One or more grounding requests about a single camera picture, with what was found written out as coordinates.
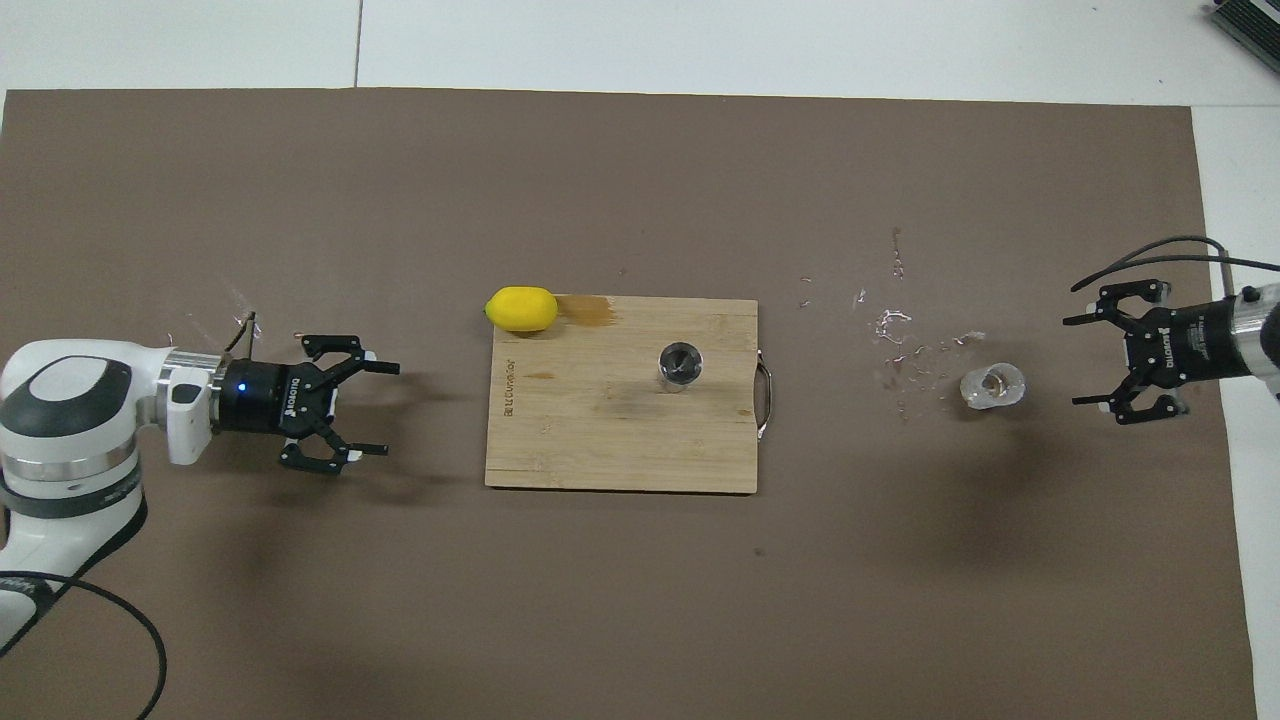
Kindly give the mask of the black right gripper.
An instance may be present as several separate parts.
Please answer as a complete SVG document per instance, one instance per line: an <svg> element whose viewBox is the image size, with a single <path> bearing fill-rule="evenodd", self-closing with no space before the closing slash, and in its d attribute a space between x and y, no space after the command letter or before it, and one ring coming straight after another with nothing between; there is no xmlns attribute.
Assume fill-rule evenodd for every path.
<svg viewBox="0 0 1280 720"><path fill-rule="evenodd" d="M1236 375L1234 302L1170 309L1171 290L1158 279L1105 284L1084 313L1062 319L1066 327L1106 322L1120 328L1126 334L1126 364L1134 370L1108 393L1073 397L1073 406L1093 406L1121 427L1161 421L1185 416L1190 409L1178 388L1160 388L1149 406L1138 407L1147 389Z"/></svg>

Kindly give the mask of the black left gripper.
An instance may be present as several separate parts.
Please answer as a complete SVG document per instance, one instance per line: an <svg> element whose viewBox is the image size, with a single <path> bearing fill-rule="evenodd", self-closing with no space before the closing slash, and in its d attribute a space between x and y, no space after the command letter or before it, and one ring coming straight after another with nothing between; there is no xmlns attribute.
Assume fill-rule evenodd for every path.
<svg viewBox="0 0 1280 720"><path fill-rule="evenodd" d="M300 365L301 389L334 389L364 372L399 375L401 365L380 360L365 348L355 334L300 334L300 345L308 359ZM285 416L291 379L296 365L233 359L224 364L215 382L212 428L220 432L244 432L282 436L284 445L278 462L292 470L321 475L339 475L342 470L365 456L387 456L389 445L353 443L332 427L330 416ZM308 455L302 443L319 438L326 455Z"/></svg>

